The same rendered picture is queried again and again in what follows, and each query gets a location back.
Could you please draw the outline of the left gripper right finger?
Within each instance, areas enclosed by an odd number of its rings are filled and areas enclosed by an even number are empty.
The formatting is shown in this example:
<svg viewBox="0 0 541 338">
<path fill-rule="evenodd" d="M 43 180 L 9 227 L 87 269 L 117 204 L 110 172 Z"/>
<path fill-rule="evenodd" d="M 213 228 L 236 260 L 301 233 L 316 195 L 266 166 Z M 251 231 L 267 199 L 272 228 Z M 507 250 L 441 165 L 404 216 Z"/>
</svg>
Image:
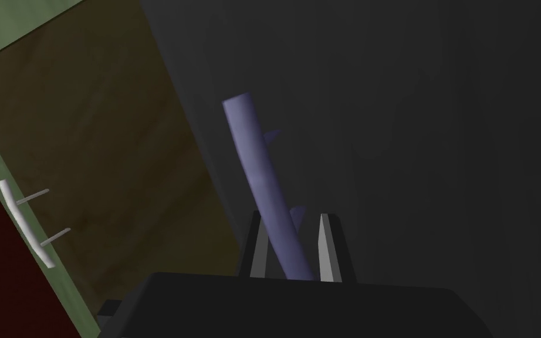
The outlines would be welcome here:
<svg viewBox="0 0 541 338">
<path fill-rule="evenodd" d="M 356 273 L 340 218 L 321 214 L 318 238 L 320 280 L 356 283 Z"/>
</svg>

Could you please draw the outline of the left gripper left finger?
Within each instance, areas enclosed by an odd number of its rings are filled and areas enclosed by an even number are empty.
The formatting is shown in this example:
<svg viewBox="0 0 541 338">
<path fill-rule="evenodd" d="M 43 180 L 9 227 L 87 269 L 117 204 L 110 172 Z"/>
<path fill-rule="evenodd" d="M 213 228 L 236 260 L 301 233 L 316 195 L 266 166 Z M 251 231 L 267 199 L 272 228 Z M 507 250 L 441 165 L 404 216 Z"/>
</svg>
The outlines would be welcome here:
<svg viewBox="0 0 541 338">
<path fill-rule="evenodd" d="M 238 276 L 241 278 L 265 278 L 269 237 L 259 211 L 252 213 Z"/>
</svg>

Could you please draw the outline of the blue-grey bar handle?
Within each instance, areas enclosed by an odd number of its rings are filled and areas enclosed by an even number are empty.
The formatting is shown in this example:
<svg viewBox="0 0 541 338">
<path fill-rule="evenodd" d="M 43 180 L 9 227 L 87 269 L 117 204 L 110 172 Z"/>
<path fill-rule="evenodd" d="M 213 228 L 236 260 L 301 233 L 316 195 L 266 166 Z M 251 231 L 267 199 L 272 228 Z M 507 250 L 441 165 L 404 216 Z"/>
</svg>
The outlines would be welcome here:
<svg viewBox="0 0 541 338">
<path fill-rule="evenodd" d="M 275 174 L 251 95 L 239 94 L 224 100 L 222 106 L 251 193 L 286 277 L 313 280 L 314 274 Z"/>
</svg>

